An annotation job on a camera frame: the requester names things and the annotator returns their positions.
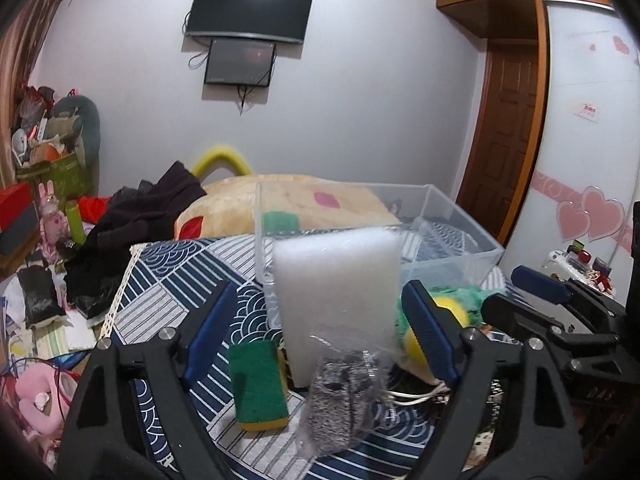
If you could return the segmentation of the green cloth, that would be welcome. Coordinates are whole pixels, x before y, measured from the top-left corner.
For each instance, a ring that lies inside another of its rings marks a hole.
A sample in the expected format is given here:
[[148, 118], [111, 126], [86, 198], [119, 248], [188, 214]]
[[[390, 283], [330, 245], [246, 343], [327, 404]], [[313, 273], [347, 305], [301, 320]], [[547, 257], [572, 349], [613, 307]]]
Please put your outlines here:
[[[402, 294], [408, 292], [409, 284], [405, 284], [398, 298], [396, 338], [401, 344], [409, 329], [409, 322], [402, 308]], [[462, 287], [432, 287], [427, 289], [432, 299], [439, 307], [450, 310], [459, 323], [465, 326], [482, 326], [483, 321], [480, 308], [486, 298], [493, 294], [504, 294], [504, 288], [482, 289], [477, 286]]]

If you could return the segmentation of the yellow round sponge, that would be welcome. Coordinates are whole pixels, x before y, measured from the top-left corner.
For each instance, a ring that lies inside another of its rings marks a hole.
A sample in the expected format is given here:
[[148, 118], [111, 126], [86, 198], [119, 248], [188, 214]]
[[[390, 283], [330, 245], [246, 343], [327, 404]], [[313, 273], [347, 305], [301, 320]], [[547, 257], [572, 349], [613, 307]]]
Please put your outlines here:
[[454, 314], [439, 307], [424, 289], [411, 288], [402, 294], [402, 308], [409, 322], [402, 348], [416, 365], [436, 375], [457, 374], [464, 361], [460, 335], [464, 327]]

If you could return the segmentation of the steel wool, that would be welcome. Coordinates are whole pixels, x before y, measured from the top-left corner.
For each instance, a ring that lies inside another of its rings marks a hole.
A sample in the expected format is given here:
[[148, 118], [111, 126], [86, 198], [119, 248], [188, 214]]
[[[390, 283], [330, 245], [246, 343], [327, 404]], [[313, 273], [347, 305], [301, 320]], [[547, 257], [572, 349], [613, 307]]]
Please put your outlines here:
[[311, 336], [318, 358], [296, 430], [307, 460], [341, 453], [396, 418], [387, 392], [396, 352], [349, 334]]

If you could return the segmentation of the green yellow scouring sponge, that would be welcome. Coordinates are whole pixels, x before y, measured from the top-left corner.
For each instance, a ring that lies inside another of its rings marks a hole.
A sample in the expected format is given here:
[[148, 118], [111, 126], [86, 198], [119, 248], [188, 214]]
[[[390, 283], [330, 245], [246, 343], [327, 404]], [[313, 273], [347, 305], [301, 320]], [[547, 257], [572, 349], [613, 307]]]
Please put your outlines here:
[[249, 432], [288, 426], [288, 385], [277, 345], [272, 340], [235, 344], [228, 361], [238, 424]]

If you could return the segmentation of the white foam sponge block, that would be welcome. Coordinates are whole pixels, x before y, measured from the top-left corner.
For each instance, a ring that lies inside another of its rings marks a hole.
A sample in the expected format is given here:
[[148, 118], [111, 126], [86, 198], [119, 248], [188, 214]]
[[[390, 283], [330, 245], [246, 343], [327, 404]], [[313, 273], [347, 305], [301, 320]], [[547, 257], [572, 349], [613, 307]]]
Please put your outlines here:
[[349, 334], [395, 345], [401, 238], [382, 226], [276, 240], [274, 293], [291, 376], [310, 384], [316, 333]]

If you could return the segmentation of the pink plush toy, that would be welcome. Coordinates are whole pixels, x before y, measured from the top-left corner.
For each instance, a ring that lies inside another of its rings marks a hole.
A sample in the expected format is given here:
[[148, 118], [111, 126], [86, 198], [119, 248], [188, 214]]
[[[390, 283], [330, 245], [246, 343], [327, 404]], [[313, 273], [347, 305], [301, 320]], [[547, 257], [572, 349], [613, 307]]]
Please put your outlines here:
[[18, 409], [37, 434], [48, 438], [62, 434], [77, 389], [77, 378], [74, 373], [43, 362], [30, 364], [17, 378]]

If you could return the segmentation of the clear plastic storage bin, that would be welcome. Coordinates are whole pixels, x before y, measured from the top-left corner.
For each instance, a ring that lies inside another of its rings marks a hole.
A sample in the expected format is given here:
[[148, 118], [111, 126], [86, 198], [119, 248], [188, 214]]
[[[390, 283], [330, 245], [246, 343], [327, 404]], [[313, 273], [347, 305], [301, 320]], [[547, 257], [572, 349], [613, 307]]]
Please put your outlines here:
[[400, 281], [427, 289], [506, 290], [498, 269], [502, 246], [436, 186], [265, 180], [255, 197], [256, 278], [267, 320], [281, 326], [272, 246], [277, 240], [333, 232], [393, 232], [400, 243]]

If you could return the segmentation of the brown wooden door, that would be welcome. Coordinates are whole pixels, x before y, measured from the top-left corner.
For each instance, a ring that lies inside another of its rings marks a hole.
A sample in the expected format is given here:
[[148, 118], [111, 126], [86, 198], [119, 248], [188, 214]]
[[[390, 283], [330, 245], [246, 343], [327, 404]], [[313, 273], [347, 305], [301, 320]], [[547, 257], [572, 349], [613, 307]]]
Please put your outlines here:
[[480, 111], [457, 203], [500, 243], [511, 225], [538, 81], [538, 44], [491, 41]]

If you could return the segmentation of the black packet on floor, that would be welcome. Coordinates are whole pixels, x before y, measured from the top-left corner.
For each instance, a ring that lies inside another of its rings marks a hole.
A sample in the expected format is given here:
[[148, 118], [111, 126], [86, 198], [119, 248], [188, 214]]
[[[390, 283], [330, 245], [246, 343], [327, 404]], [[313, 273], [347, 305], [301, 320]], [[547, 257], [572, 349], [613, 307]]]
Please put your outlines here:
[[28, 266], [17, 272], [25, 303], [27, 328], [46, 326], [62, 318], [64, 309], [58, 304], [51, 272], [44, 266]]

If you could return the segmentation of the pink bunny toy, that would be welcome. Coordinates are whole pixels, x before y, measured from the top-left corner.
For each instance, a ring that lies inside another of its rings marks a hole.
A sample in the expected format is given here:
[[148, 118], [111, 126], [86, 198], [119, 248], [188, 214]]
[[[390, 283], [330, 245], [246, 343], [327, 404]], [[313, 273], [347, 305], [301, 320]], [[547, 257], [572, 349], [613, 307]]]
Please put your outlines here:
[[41, 238], [41, 251], [47, 263], [58, 262], [58, 242], [67, 240], [70, 236], [70, 228], [66, 215], [58, 206], [58, 198], [54, 192], [52, 180], [38, 184], [39, 195], [39, 229]]

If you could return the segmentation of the black clothing pile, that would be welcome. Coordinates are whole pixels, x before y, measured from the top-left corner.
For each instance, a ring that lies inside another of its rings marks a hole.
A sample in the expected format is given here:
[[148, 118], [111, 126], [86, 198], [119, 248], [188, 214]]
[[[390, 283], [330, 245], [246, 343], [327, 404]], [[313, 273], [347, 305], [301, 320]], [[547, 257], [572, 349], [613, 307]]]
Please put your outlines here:
[[177, 218], [204, 195], [200, 180], [181, 162], [174, 162], [154, 184], [121, 188], [65, 263], [67, 303], [85, 318], [107, 311], [127, 269], [130, 248], [171, 240]]

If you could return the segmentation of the red box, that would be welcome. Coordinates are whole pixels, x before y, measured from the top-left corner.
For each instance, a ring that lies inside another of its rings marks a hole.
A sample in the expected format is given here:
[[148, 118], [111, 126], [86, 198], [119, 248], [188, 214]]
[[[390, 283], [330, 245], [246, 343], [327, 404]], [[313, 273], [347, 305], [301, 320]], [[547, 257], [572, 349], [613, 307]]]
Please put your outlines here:
[[21, 182], [0, 191], [0, 230], [5, 231], [32, 203], [32, 188]]

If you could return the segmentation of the beige plush pillow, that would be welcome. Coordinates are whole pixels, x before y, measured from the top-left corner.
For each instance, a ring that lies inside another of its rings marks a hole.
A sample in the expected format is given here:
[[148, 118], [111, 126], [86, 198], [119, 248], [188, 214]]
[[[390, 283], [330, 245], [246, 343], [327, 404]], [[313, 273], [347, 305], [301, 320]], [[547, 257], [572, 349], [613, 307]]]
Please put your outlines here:
[[205, 185], [204, 192], [175, 221], [175, 240], [252, 234], [272, 210], [296, 214], [302, 230], [398, 222], [367, 185], [303, 174], [232, 177]]

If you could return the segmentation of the green cardboard box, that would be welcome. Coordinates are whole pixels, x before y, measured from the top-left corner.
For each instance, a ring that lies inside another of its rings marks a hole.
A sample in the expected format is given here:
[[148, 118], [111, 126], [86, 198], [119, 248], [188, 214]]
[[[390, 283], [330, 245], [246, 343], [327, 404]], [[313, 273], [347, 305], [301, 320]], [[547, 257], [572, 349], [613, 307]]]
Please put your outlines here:
[[38, 162], [32, 167], [18, 168], [16, 178], [18, 182], [29, 183], [32, 188], [52, 181], [55, 196], [60, 202], [88, 195], [93, 188], [91, 170], [81, 166], [75, 153], [53, 162]]

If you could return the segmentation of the large wall television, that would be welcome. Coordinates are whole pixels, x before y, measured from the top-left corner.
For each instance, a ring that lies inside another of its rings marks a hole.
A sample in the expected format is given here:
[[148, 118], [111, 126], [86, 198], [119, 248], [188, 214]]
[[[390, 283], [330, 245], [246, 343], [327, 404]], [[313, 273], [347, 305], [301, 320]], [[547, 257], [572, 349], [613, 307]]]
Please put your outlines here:
[[184, 33], [302, 44], [311, 5], [312, 0], [193, 0]]

